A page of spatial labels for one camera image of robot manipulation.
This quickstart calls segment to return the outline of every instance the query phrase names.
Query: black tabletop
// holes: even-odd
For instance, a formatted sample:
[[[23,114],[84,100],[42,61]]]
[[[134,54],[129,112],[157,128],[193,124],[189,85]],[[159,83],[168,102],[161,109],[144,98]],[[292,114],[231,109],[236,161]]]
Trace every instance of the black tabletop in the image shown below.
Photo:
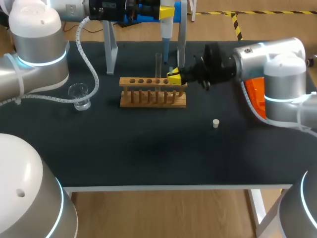
[[[228,53],[252,42],[222,42]],[[201,55],[204,42],[188,42],[186,65]],[[100,77],[92,106],[25,99],[0,107],[0,133],[21,137],[42,156],[63,186],[291,184],[316,160],[316,138],[260,123],[238,84],[205,92],[186,89],[186,109],[120,108],[119,77],[154,77],[162,44],[119,43],[115,75],[106,74],[103,43],[83,43]],[[176,66],[171,44],[169,66]],[[69,81],[49,92],[66,98],[68,87],[93,78],[74,43],[68,53]],[[168,65],[164,66],[163,75]],[[309,91],[314,87],[308,80]],[[213,129],[212,120],[220,126]]]

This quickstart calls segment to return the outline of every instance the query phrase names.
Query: wooden floor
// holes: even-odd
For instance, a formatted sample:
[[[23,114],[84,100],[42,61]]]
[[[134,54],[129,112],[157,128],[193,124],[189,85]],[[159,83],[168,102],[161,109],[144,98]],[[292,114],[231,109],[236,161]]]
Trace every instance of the wooden floor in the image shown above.
[[[317,10],[314,0],[197,0],[197,11]],[[307,54],[317,53],[317,15],[239,15],[245,40],[298,37]],[[67,23],[66,29],[75,23]],[[99,22],[87,29],[102,28]],[[65,33],[73,40],[75,29]],[[115,27],[119,41],[159,41],[158,24]],[[177,39],[175,25],[173,40]],[[84,32],[83,41],[103,41],[103,33]],[[188,22],[188,41],[237,40],[230,17],[196,16]],[[0,55],[9,52],[8,36],[0,28]],[[316,69],[311,70],[314,81]],[[268,211],[279,190],[262,190]],[[252,238],[254,226],[242,190],[79,193],[74,198],[79,217],[78,238]],[[279,232],[274,238],[281,237]]]

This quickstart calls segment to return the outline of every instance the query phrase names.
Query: wooden test tube rack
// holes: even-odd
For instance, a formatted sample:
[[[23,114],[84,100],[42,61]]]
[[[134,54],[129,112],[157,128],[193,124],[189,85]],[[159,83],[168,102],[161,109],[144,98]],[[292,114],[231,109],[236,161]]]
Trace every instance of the wooden test tube rack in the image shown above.
[[[185,108],[188,85],[172,85],[168,79],[161,78],[120,78],[123,87],[120,107],[122,108]]]

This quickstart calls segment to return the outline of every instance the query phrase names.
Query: yellow black warning tape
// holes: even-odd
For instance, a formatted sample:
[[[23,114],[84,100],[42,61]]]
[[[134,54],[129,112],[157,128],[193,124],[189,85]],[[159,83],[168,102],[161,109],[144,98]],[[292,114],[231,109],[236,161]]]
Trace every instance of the yellow black warning tape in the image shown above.
[[[232,23],[233,23],[234,29],[236,31],[236,35],[237,35],[238,41],[243,41],[241,29],[240,29],[240,26],[238,24],[237,14],[232,13],[231,14],[231,18],[232,18]]]
[[[231,14],[317,14],[317,11],[200,11],[196,15],[231,15]]]

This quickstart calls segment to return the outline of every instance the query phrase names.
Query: glass beaker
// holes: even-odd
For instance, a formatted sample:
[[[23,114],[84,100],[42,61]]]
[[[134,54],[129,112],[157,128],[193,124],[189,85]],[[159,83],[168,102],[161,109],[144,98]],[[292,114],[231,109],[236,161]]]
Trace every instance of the glass beaker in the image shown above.
[[[80,99],[88,95],[88,86],[84,83],[75,83],[68,89],[68,95],[71,99]],[[74,107],[78,111],[85,111],[90,108],[90,99],[82,102],[74,103]]]

